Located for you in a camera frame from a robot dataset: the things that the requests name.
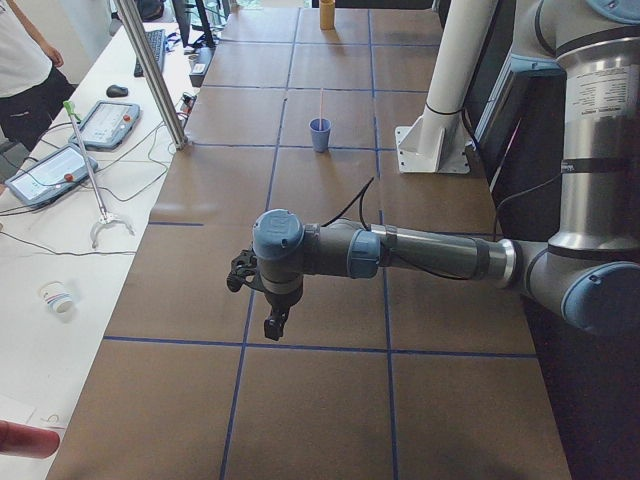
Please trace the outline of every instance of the white shirt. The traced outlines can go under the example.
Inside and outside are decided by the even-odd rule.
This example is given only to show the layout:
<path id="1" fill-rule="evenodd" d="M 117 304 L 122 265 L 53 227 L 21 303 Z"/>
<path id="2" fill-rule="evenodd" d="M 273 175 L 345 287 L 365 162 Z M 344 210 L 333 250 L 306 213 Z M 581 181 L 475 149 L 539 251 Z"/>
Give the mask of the white shirt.
<path id="1" fill-rule="evenodd" d="M 29 36 L 5 0 L 0 0 L 0 98 L 44 82 L 51 60 Z"/>

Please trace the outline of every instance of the robotic arm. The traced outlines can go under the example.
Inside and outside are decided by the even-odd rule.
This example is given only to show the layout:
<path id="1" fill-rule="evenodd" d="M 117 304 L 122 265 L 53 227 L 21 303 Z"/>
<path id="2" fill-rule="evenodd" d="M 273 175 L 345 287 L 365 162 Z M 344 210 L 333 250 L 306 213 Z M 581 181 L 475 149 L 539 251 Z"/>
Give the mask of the robotic arm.
<path id="1" fill-rule="evenodd" d="M 227 285 L 265 293 L 268 338 L 282 337 L 305 274 L 371 278 L 378 267 L 493 281 L 593 334 L 640 325 L 640 265 L 630 261 L 640 258 L 640 5 L 521 0 L 518 19 L 521 58 L 555 59 L 567 72 L 559 231 L 548 243 L 487 242 L 342 220 L 304 225 L 286 210 L 266 212 Z"/>

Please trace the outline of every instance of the black bag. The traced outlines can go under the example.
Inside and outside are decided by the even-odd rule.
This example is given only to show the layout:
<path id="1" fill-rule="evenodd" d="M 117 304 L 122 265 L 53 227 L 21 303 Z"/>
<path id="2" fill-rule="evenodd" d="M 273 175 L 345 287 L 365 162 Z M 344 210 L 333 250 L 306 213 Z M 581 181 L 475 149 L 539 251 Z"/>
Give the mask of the black bag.
<path id="1" fill-rule="evenodd" d="M 163 0 L 136 0 L 136 6 L 143 22 L 157 20 L 164 13 Z"/>

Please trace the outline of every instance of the person's hand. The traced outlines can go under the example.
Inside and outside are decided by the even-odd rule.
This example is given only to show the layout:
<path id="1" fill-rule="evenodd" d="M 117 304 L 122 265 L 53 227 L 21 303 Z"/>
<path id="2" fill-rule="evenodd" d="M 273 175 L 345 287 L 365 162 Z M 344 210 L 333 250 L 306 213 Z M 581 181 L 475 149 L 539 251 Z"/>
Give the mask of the person's hand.
<path id="1" fill-rule="evenodd" d="M 42 51 L 45 53 L 45 55 L 51 59 L 54 67 L 58 68 L 64 65 L 62 54 L 51 44 L 45 43 L 44 45 L 41 45 L 40 48 L 42 48 Z"/>

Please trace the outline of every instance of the blue cup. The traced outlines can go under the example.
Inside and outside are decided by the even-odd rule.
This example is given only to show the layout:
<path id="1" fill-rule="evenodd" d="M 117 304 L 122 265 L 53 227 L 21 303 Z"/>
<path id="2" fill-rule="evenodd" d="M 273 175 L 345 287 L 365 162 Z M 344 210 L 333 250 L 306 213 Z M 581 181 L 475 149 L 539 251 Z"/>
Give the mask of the blue cup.
<path id="1" fill-rule="evenodd" d="M 311 142 L 313 143 L 313 149 L 318 153 L 326 151 L 327 148 L 329 148 L 331 121 L 323 118 L 321 124 L 319 118 L 314 118 L 309 122 L 309 129 L 311 130 Z"/>

